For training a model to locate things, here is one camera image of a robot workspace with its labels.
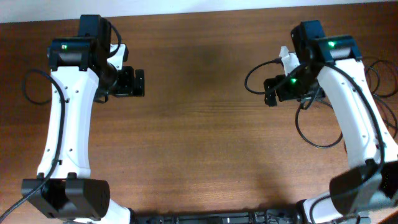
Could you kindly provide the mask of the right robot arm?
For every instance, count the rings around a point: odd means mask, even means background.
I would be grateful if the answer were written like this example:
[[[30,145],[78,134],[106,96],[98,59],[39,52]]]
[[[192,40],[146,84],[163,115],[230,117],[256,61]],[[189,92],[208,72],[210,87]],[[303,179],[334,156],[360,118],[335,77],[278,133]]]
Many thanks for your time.
[[[363,223],[367,211],[397,206],[397,143],[366,82],[362,55],[350,35],[327,37],[318,20],[292,29],[294,52],[282,47],[285,73],[264,82],[265,104],[328,98],[338,120],[349,169],[327,192],[298,203],[293,223]]]

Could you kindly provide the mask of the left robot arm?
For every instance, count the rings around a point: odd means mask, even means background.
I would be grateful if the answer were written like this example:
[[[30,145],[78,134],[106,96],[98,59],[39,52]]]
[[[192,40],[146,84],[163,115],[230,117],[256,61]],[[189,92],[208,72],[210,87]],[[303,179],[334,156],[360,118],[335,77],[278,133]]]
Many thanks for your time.
[[[105,180],[90,177],[88,142],[95,103],[110,96],[142,97],[144,71],[126,65],[127,47],[111,43],[116,28],[99,15],[82,15],[76,36],[48,49],[52,84],[45,151],[22,195],[45,217],[66,223],[135,223],[131,208],[111,199]]]

